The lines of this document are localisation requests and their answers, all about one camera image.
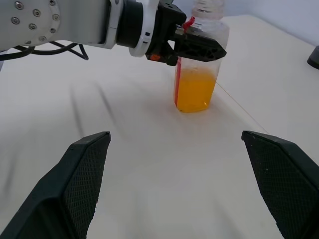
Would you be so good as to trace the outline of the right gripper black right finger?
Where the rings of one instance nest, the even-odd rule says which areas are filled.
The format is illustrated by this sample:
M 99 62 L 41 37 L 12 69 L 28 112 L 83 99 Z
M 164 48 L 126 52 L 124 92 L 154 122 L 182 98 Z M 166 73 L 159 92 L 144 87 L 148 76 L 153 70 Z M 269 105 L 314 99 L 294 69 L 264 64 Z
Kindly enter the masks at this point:
M 284 239 L 319 239 L 319 166 L 295 143 L 244 131 L 260 194 Z

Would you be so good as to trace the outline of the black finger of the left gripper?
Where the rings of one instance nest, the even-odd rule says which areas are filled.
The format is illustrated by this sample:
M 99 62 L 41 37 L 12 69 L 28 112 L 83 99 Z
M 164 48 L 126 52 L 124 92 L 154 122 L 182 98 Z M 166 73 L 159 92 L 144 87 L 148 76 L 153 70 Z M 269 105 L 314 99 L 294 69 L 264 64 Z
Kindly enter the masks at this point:
M 183 32 L 172 39 L 178 57 L 201 62 L 211 62 L 226 56 L 225 49 L 214 39 Z

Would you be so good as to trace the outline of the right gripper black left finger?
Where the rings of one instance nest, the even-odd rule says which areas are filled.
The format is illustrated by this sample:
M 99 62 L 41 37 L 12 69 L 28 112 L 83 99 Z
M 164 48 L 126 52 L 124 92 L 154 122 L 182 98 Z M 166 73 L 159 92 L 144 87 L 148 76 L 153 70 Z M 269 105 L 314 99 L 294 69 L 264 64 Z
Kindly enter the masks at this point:
M 0 239 L 86 239 L 98 203 L 111 134 L 71 144 L 35 185 Z

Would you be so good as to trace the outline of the bottle with orange liquid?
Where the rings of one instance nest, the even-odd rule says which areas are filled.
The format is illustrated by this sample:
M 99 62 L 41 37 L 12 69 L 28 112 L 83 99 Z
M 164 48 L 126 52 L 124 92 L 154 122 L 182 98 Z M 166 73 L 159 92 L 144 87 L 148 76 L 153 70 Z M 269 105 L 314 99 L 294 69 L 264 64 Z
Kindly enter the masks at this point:
M 217 41 L 226 49 L 230 28 L 222 21 L 225 0 L 194 0 L 191 18 L 182 26 L 184 32 Z M 174 103 L 183 113 L 209 108 L 222 59 L 210 62 L 180 57 L 175 70 Z

